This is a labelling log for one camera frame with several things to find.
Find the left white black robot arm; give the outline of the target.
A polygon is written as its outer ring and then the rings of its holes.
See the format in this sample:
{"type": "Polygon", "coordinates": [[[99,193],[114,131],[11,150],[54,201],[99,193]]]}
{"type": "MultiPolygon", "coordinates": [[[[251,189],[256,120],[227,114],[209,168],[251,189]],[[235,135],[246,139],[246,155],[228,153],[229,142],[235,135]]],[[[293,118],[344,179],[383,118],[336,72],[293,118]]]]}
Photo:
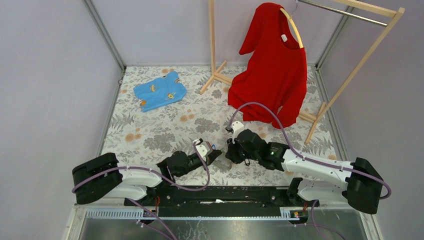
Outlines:
{"type": "Polygon", "coordinates": [[[201,149],[193,154],[176,151],[154,166],[120,166],[115,153],[109,152],[76,166],[71,172],[72,193],[79,205],[90,204],[102,198],[130,198],[148,206],[155,200],[151,188],[163,181],[171,183],[176,177],[209,165],[221,150],[201,149]]]}

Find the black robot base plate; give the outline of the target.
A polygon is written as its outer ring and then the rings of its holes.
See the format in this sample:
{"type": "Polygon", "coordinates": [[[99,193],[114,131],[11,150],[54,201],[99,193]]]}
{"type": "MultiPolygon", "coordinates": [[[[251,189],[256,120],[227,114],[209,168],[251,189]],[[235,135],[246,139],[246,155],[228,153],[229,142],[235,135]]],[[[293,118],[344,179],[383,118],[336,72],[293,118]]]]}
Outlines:
{"type": "Polygon", "coordinates": [[[170,218],[296,218],[319,203],[303,200],[289,187],[209,186],[187,191],[167,185],[148,188],[146,196],[125,199],[124,205],[151,207],[159,217],[170,218]]]}

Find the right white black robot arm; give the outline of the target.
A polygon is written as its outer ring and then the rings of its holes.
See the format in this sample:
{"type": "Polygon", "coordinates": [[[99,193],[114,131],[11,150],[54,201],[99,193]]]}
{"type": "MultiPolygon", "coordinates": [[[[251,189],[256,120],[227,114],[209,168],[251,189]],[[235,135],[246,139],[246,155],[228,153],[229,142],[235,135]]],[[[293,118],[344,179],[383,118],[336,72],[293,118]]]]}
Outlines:
{"type": "Polygon", "coordinates": [[[287,190],[287,201],[293,206],[303,202],[329,201],[347,203],[362,213],[374,215],[378,211],[383,178],[364,158],[354,162],[312,159],[311,155],[297,155],[287,144],[266,142],[249,129],[231,130],[226,158],[235,164],[257,161],[267,170],[304,174],[292,179],[287,190]]]}

